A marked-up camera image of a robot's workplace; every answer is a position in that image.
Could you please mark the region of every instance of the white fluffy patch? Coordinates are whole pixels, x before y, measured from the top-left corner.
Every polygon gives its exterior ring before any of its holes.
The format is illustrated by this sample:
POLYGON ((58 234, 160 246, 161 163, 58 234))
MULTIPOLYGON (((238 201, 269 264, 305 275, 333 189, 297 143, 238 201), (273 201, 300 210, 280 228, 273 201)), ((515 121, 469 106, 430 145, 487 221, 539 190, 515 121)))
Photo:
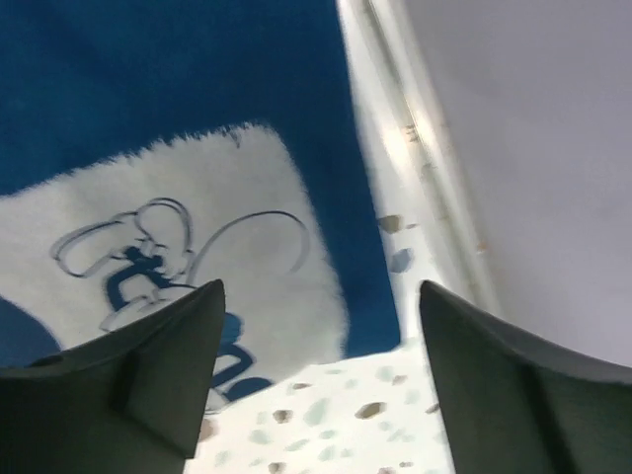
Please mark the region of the white fluffy patch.
MULTIPOLYGON (((148 258, 160 256, 162 275, 174 283, 224 280, 227 308, 244 320, 238 344, 257 360, 239 378, 278 380, 341 358, 347 323, 336 274, 300 177, 269 129, 246 126, 114 157, 0 199, 0 219, 0 294, 41 319, 65 347, 187 291, 157 291, 138 276, 119 286, 132 304, 114 311, 106 280, 130 265, 124 252, 135 246, 148 258), (192 276, 192 262, 222 226, 270 210, 292 214, 305 228, 280 214, 243 220, 217 237, 192 276), (81 238, 73 236, 82 228, 81 238)), ((219 360, 217 369, 230 363, 219 360)))

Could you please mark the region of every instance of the white wall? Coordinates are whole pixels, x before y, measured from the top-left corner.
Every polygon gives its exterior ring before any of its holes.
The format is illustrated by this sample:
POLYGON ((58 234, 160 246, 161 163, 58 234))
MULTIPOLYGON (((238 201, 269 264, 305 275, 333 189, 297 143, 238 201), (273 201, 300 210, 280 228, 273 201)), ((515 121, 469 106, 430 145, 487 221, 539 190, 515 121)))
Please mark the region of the white wall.
POLYGON ((632 4, 393 1, 408 4, 507 319, 632 365, 632 4))

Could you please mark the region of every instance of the bath mat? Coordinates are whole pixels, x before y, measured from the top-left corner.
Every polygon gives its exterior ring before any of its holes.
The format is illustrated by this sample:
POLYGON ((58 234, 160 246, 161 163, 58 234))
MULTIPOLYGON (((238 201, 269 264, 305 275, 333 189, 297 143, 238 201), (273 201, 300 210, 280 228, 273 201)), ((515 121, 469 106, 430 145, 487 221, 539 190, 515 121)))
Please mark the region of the bath mat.
POLYGON ((400 341, 334 0, 0 4, 0 365, 227 288, 210 406, 400 341))

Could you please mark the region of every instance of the rabbit ear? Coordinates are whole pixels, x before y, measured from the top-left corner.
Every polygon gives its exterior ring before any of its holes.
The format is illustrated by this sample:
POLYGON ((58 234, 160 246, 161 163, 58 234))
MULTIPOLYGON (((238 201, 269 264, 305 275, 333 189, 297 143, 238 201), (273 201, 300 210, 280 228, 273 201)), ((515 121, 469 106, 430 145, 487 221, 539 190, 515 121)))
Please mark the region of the rabbit ear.
MULTIPOLYGON (((135 213, 135 217, 134 217, 134 222, 136 223, 136 226, 143 232, 148 233, 148 234, 153 234, 154 231, 152 231, 151 227, 152 227, 152 218, 151 216, 149 216, 149 218, 147 218, 147 211, 149 211, 149 213, 151 213, 151 209, 157 210, 160 208, 163 208, 163 210, 166 209, 170 209, 170 211, 173 213, 173 218, 178 219, 181 223, 181 225, 179 226, 180 228, 178 229, 179 231, 182 230, 183 234, 182 236, 179 236, 179 238, 182 239, 181 245, 180 247, 183 247, 183 252, 186 250, 190 250, 191 248, 191 243, 192 243, 192 235, 191 235, 191 229, 192 229, 192 221, 191 221, 191 215, 189 214, 189 211, 187 210, 187 208, 179 201, 175 200, 175 199, 171 199, 170 197, 157 197, 155 199, 152 199, 150 202, 148 202, 147 204, 143 205, 142 207, 140 207, 136 213, 135 213)), ((164 224, 168 224, 168 225, 176 225, 175 221, 169 218, 165 218, 168 217, 166 216, 166 214, 161 213, 158 214, 161 215, 161 218, 158 219, 160 220, 166 220, 166 222, 164 224)))
POLYGON ((239 276, 274 277, 297 271, 309 253, 303 222, 279 210, 248 214, 224 225, 197 253, 187 283, 239 276))
POLYGON ((135 212, 115 215, 106 222, 87 225, 64 235, 50 248, 50 256, 73 277, 89 277, 124 246, 134 244, 135 212))

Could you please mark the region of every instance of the white fur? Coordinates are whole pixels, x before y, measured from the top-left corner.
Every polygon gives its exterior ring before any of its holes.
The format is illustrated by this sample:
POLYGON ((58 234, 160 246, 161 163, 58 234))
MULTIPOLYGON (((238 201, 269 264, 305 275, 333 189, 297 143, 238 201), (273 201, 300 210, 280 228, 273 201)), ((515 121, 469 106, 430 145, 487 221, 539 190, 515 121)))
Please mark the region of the white fur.
MULTIPOLYGON (((336 274, 300 177, 279 137, 263 127, 178 139, 170 146, 156 143, 138 156, 120 155, 0 199, 0 294, 41 319, 65 347, 101 336, 99 327, 112 313, 104 278, 121 262, 109 260, 93 276, 77 278, 61 270, 50 256, 51 246, 68 232, 155 198, 176 199, 189 210, 195 252, 221 226, 252 212, 287 211, 308 229, 309 255, 294 274, 288 271, 300 254, 302 234, 282 216, 235 225, 200 267, 196 284, 222 278, 228 310, 245 320, 239 344, 258 363, 240 378, 279 379, 308 363, 341 358, 347 323, 336 274)), ((152 212, 143 216, 149 232, 170 248, 182 245, 175 214, 152 212)), ((137 230, 121 225, 86 239, 66 263, 85 270, 108 249, 131 245, 137 230)), ((188 263, 174 254, 167 264, 167 272, 175 274, 188 263)), ((128 282, 125 291, 129 297, 149 294, 155 288, 147 283, 143 278, 128 282)), ((182 294, 172 290, 165 297, 182 294)), ((144 313, 134 314, 114 318, 113 327, 144 313)), ((217 368, 228 363, 220 360, 217 368)))

